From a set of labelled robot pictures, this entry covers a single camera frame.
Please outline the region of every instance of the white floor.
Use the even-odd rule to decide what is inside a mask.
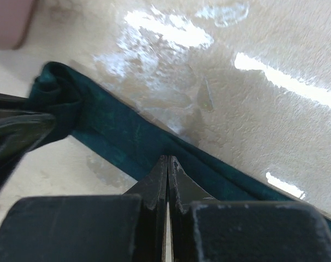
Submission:
[[[0,92],[26,96],[48,60],[331,217],[331,0],[42,0],[24,46],[0,51]],[[67,138],[23,160],[0,222],[20,197],[133,183]]]

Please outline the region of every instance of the pink object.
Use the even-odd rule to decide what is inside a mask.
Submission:
[[[35,0],[0,0],[0,49],[21,45]]]

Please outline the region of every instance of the glossy floor surface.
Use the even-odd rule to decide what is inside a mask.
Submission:
[[[331,216],[331,0],[39,1],[23,47],[0,51],[0,92],[25,96],[48,60]],[[0,220],[26,195],[133,183],[68,138],[28,154]]]

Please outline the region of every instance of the teal cloth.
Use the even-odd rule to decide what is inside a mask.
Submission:
[[[56,128],[41,145],[71,134],[136,180],[150,172],[160,155],[167,154],[176,156],[184,170],[218,200],[291,200],[158,128],[64,64],[44,66],[24,109],[56,116]]]

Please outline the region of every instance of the crumpled fabric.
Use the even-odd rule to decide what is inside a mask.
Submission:
[[[23,109],[48,112],[56,117],[55,129],[40,146],[71,134],[136,180],[151,171],[160,155],[174,155],[186,173],[218,200],[291,200],[148,122],[67,65],[47,63]],[[327,222],[331,229],[331,220]]]

